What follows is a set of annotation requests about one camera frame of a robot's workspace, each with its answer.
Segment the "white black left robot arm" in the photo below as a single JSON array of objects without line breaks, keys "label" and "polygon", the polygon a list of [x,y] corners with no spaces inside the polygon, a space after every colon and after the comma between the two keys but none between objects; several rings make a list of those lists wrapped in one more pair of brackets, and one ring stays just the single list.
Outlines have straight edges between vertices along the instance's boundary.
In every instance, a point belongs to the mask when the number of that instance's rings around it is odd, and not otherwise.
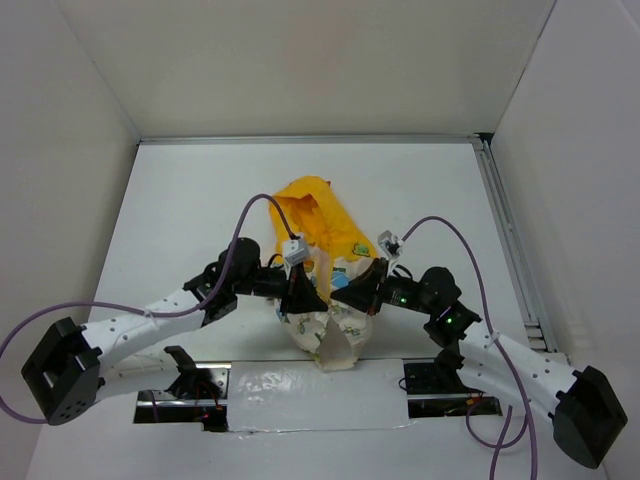
[{"label": "white black left robot arm", "polygon": [[280,267],[263,265],[258,243],[239,238],[201,274],[141,314],[84,325],[71,318],[55,322],[21,370],[46,423],[63,425],[130,391],[165,391],[176,399],[205,391],[220,398],[219,383],[183,347],[166,346],[149,356],[143,351],[224,318],[241,295],[276,300],[282,315],[327,311],[304,270],[310,251],[303,236],[286,240],[281,257]]}]

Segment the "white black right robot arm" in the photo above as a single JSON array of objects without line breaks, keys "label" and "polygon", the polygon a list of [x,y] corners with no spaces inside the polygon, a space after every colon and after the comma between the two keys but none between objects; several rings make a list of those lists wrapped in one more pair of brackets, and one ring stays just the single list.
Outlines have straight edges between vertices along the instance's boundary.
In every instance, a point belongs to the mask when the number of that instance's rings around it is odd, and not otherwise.
[{"label": "white black right robot arm", "polygon": [[441,348],[436,358],[441,388],[479,390],[545,418],[562,452],[586,468],[598,468],[628,422],[607,377],[591,366],[579,371],[556,362],[490,330],[460,295],[443,267],[432,267],[415,281],[388,274],[386,260],[376,259],[331,297],[370,316],[383,305],[428,315],[424,329]]}]

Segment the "yellow cream dinosaur kids jacket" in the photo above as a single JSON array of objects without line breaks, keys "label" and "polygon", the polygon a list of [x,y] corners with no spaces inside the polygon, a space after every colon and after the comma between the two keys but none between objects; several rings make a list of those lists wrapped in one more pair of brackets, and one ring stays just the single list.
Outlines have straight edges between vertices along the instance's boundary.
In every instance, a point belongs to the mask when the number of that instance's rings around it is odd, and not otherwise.
[{"label": "yellow cream dinosaur kids jacket", "polygon": [[377,257],[376,249],[333,193],[328,180],[301,177],[273,198],[291,230],[309,245],[306,276],[328,305],[326,312],[280,313],[280,323],[321,370],[351,369],[372,335],[372,320],[332,300],[330,294],[364,273]]}]

